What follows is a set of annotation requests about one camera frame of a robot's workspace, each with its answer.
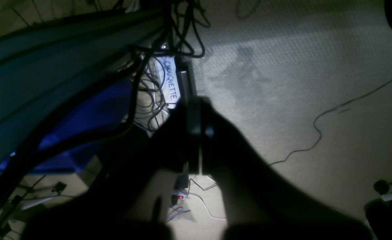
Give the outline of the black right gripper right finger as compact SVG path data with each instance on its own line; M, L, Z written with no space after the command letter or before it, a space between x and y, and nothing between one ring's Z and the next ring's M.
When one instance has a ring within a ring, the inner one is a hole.
M223 240L370 240L355 220L282 178L241 132L201 97L201 172L222 192Z

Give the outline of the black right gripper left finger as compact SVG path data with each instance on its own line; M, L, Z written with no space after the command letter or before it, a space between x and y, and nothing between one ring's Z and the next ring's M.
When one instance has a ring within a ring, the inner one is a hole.
M181 101L141 153L118 162L85 194L36 215L24 240L172 240L176 180L200 171L200 98Z

